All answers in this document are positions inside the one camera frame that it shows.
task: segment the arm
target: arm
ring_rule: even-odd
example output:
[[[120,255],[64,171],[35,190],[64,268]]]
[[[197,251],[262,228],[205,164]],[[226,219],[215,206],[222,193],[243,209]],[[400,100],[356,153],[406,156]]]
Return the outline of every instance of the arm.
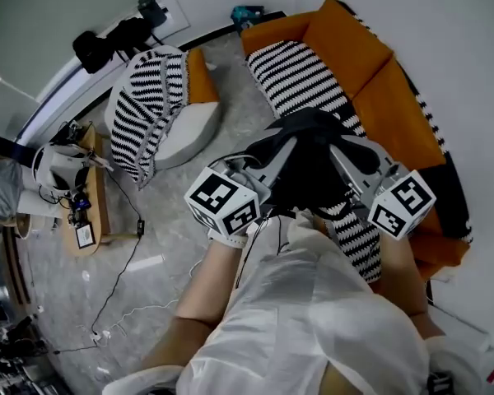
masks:
[[[196,275],[185,288],[165,335],[141,369],[188,364],[225,313],[240,263],[241,249],[212,241]]]
[[[442,335],[443,332],[428,315],[424,282],[417,270],[408,239],[396,241],[381,233],[380,261],[382,296],[412,320],[423,339]]]

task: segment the black and white striped cushion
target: black and white striped cushion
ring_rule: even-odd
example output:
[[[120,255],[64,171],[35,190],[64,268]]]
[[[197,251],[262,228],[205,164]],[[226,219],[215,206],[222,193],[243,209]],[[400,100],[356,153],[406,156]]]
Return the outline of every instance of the black and white striped cushion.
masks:
[[[185,64],[185,54],[150,50],[126,73],[128,84],[119,92],[115,109],[112,153],[139,188],[154,175],[157,148],[166,139],[170,123],[186,105]]]
[[[247,65],[277,118],[315,107],[335,115],[357,136],[366,135],[342,87],[306,44],[280,41],[252,53]]]
[[[265,94],[277,118],[304,107],[333,114],[348,133],[366,132],[341,86],[306,44],[280,41],[247,57],[247,66]],[[380,278],[379,231],[363,226],[353,212],[339,203],[325,211],[335,216],[333,227],[340,248],[367,282]]]

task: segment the marble floor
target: marble floor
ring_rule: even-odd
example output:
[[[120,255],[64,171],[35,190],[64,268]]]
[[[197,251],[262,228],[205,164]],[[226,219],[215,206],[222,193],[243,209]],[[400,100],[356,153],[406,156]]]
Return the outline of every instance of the marble floor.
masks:
[[[52,355],[52,362],[75,393],[100,393],[107,383],[132,371],[159,340],[175,308],[175,302],[170,302],[179,298],[189,281],[189,271],[207,247],[205,229],[192,218],[184,193],[205,165],[273,121],[271,109],[244,65],[237,34],[210,41],[203,46],[203,52],[206,60],[217,66],[211,75],[221,97],[221,127],[194,159],[159,172],[140,192],[129,176],[116,170],[114,177],[146,222],[145,235],[132,263],[148,258],[151,262],[122,275],[96,324],[97,332],[110,329],[110,337],[103,337],[101,347]],[[101,131],[105,128],[102,118],[106,103],[87,115]],[[134,231],[137,215],[115,184],[108,177],[105,179],[112,231]],[[256,253],[275,253],[278,227],[273,220],[261,234],[249,259],[251,267],[256,262]],[[91,345],[91,323],[134,245],[132,241],[113,243],[93,256],[74,258],[65,253],[58,230],[19,241],[21,263],[33,298],[32,309],[37,305],[44,308],[38,325],[53,349]],[[112,327],[124,314],[151,305],[168,307],[138,310],[125,318],[120,328]]]

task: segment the wire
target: wire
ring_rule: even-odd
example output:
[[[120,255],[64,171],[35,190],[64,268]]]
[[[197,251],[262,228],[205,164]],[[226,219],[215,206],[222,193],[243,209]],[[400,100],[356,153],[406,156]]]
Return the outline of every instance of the wire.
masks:
[[[82,128],[81,128],[81,132],[82,132],[82,136],[85,136],[87,133],[88,133],[88,130],[90,130],[90,127],[93,126],[93,121],[90,120],[90,122],[88,123],[88,127],[86,128],[86,130],[84,132],[82,132]]]
[[[256,231],[254,232],[254,236],[253,236],[253,242],[251,243],[250,247],[249,247],[249,250],[247,251],[247,254],[245,255],[245,258],[244,258],[244,262],[243,264],[241,265],[241,269],[240,269],[240,275],[238,275],[238,278],[236,279],[236,285],[235,285],[235,288],[238,288],[240,286],[240,279],[241,279],[241,275],[244,273],[244,268],[245,268],[245,264],[247,263],[247,259],[249,258],[249,255],[250,255],[250,251],[253,249],[253,246],[254,246],[254,242],[256,241],[256,239],[258,238],[258,235],[260,234],[260,231],[262,230],[262,227],[263,225],[267,222],[267,220],[269,219],[269,216],[271,215],[271,212],[273,211],[273,209],[271,211],[269,211],[269,213],[265,216],[265,218],[263,219],[262,222],[260,222],[260,225],[258,226],[258,228],[256,229]]]
[[[63,200],[64,198],[65,198],[65,197],[60,197],[60,198],[58,199],[58,204],[59,204],[61,207],[63,207],[64,209],[68,209],[68,210],[69,210],[69,209],[70,209],[70,207],[66,207],[66,206],[64,206],[64,205],[63,205],[63,203],[62,203],[62,200]]]
[[[280,249],[278,250],[278,253],[280,253],[282,251],[282,249],[284,247],[286,247],[287,245],[289,245],[289,242],[287,241],[286,243],[282,244],[282,246],[280,247]]]
[[[96,332],[93,330],[93,327],[95,326],[95,324],[97,323],[97,320],[99,320],[99,317],[100,317],[100,314],[103,312],[103,310],[105,309],[106,305],[108,304],[108,301],[112,298],[112,296],[114,295],[115,293],[115,289],[117,288],[117,284],[119,284],[119,279],[121,279],[121,276],[126,272],[126,269],[128,268],[128,265],[130,264],[130,262],[132,262],[132,259],[133,259],[133,255],[135,254],[136,250],[137,250],[137,246],[139,245],[139,242],[141,241],[141,235],[139,235],[138,239],[137,239],[137,243],[135,244],[135,246],[133,246],[133,251],[132,251],[132,254],[130,255],[130,257],[128,258],[128,261],[126,262],[126,264],[124,265],[124,268],[123,270],[117,275],[117,279],[115,280],[115,284],[112,288],[112,291],[110,292],[110,295],[108,295],[108,297],[106,298],[106,301],[105,303],[103,304],[103,306],[100,308],[99,310],[99,313],[97,314],[97,317],[96,319],[93,321],[93,323],[91,324],[91,331],[96,334]]]
[[[195,263],[195,265],[193,267],[190,268],[190,271],[189,271],[189,276],[192,278],[193,275],[192,275],[192,272],[194,271],[194,269],[196,268],[197,265],[199,265],[201,262],[203,262],[203,259],[201,259],[200,261],[197,261]]]
[[[62,352],[74,352],[74,351],[90,350],[91,348],[99,348],[99,346],[94,345],[94,346],[84,346],[83,348],[73,348],[70,350],[55,350],[55,351],[53,351],[53,353],[55,355],[59,355]]]
[[[139,211],[135,208],[135,206],[132,204],[132,201],[130,200],[130,197],[126,194],[126,192],[124,192],[123,188],[121,187],[121,185],[119,184],[119,182],[114,179],[114,176],[110,173],[109,170],[106,170],[106,173],[108,173],[108,176],[114,181],[115,184],[117,184],[117,187],[119,188],[119,190],[121,191],[121,193],[127,198],[128,200],[128,203],[130,204],[130,206],[132,207],[132,209],[135,211],[135,213],[137,214],[137,216],[139,217],[139,220],[141,220],[141,214],[139,213]]]
[[[280,243],[281,243],[281,236],[280,234],[282,233],[282,219],[280,218],[279,215],[277,215],[278,218],[278,251],[277,251],[277,256],[280,254]]]
[[[40,196],[40,199],[42,199],[44,202],[51,203],[52,205],[56,205],[57,203],[60,202],[60,198],[56,198],[53,194],[51,195],[51,197],[53,198],[53,201],[49,201],[44,196],[42,196],[42,184],[39,186],[39,196]]]
[[[149,305],[149,306],[143,306],[143,307],[136,307],[135,309],[133,309],[130,313],[125,313],[123,315],[123,317],[118,320],[116,323],[114,323],[113,325],[109,326],[108,328],[106,328],[107,331],[109,331],[110,329],[112,328],[116,328],[116,327],[119,327],[121,328],[121,323],[128,317],[128,316],[132,316],[135,312],[137,311],[140,311],[140,310],[146,310],[146,309],[168,309],[170,307],[171,304],[173,303],[177,303],[179,301],[179,299],[175,299],[175,300],[171,300],[169,301],[167,304],[165,305],[159,305],[159,304],[152,304],[152,305]]]
[[[60,131],[63,129],[63,125],[64,125],[64,124],[68,124],[68,122],[62,122],[62,123],[60,124],[60,126],[58,126],[58,130],[57,130],[57,132],[60,132]]]
[[[136,209],[136,207],[132,204],[132,201],[130,200],[130,197],[126,194],[126,192],[124,192],[123,188],[121,187],[121,185],[119,184],[119,182],[114,179],[114,177],[112,176],[112,174],[106,170],[106,173],[108,173],[108,176],[114,181],[115,184],[117,184],[117,187],[119,188],[119,190],[121,191],[121,193],[127,198],[128,200],[128,203],[130,204],[130,206],[132,207],[132,209],[137,213],[137,216],[139,217],[139,220],[141,221],[141,214],[139,213],[139,211]],[[136,253],[136,250],[137,250],[137,247],[139,245],[139,242],[141,241],[141,235],[138,236],[137,238],[137,243],[135,244],[135,246],[133,246],[133,251],[132,251],[132,254],[130,255],[130,257],[128,258],[128,261],[126,262],[126,264],[124,265],[124,268],[123,270],[117,275],[117,279],[115,280],[115,284],[114,284],[114,287],[112,288],[112,291],[110,292],[110,295],[108,295],[108,297],[106,298],[105,300],[105,303],[103,304],[103,306],[100,308],[99,310],[99,313],[97,314],[96,316],[96,319],[93,321],[93,323],[91,324],[91,331],[96,334],[96,332],[94,331],[93,327],[95,326],[95,324],[97,323],[97,321],[99,320],[99,317],[100,317],[100,314],[102,314],[103,310],[105,309],[106,305],[108,305],[108,301],[112,298],[112,296],[114,295],[115,293],[115,289],[117,288],[117,284],[119,284],[119,279],[121,278],[121,276],[126,272],[126,269],[128,268],[128,265],[130,264],[130,262],[132,262],[132,259],[133,259],[133,256],[135,255]]]
[[[194,269],[203,261],[203,259],[201,260],[198,260],[191,268],[190,268],[190,271],[189,271],[189,275],[190,277],[192,278],[193,277],[193,271]],[[171,304],[173,303],[177,303],[179,301],[179,299],[175,299],[175,300],[171,300],[169,301],[167,304],[165,305],[159,305],[159,304],[151,304],[151,305],[148,305],[148,306],[143,306],[143,307],[136,307],[135,309],[132,309],[132,311],[130,313],[126,313],[123,315],[123,317],[118,320],[116,323],[114,323],[113,325],[110,325],[106,328],[106,331],[110,331],[111,329],[113,328],[119,328],[121,330],[121,332],[123,333],[123,335],[126,337],[127,336],[127,333],[126,331],[124,330],[123,326],[121,325],[121,323],[128,317],[128,316],[132,316],[132,314],[134,314],[135,312],[137,311],[140,311],[140,310],[146,310],[146,309],[167,309],[168,307],[170,307]],[[84,327],[83,325],[77,325],[77,328],[82,328],[83,330],[86,331],[86,327]],[[108,346],[108,341],[106,341],[106,344],[105,345],[99,345],[98,346],[101,346],[101,347],[106,347]]]
[[[152,38],[154,40],[156,40],[156,42],[159,44],[159,45],[165,45],[163,44],[163,41],[161,41],[160,39],[158,39],[154,34],[150,33],[150,35],[152,36]]]
[[[259,159],[256,158],[255,156],[244,154],[244,153],[241,153],[241,152],[236,152],[235,154],[229,154],[229,155],[221,156],[220,158],[215,159],[213,162],[211,162],[209,165],[207,165],[207,167],[208,168],[212,168],[218,162],[223,161],[223,160],[225,160],[225,161],[227,161],[227,160],[241,160],[241,159],[244,159],[244,158],[249,158],[251,160],[255,160],[256,162],[258,162],[259,165],[262,164],[259,161]]]

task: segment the orange cushion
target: orange cushion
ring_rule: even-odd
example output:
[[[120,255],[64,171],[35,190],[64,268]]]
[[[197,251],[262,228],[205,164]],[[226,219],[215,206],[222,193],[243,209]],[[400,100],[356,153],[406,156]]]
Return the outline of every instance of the orange cushion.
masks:
[[[367,136],[409,170],[445,163],[403,71],[392,58],[353,100]]]
[[[443,235],[436,207],[433,207],[416,228],[417,233]]]
[[[303,41],[329,67],[350,99],[393,54],[335,0],[326,0],[313,14]]]
[[[274,21],[260,23],[241,32],[241,43],[246,56],[283,40],[302,41],[313,12],[282,17]]]
[[[455,267],[467,253],[468,244],[442,235],[417,233],[410,238],[413,257],[433,265]]]
[[[208,74],[203,51],[201,49],[190,50],[187,65],[189,70],[189,104],[218,102],[220,97]]]

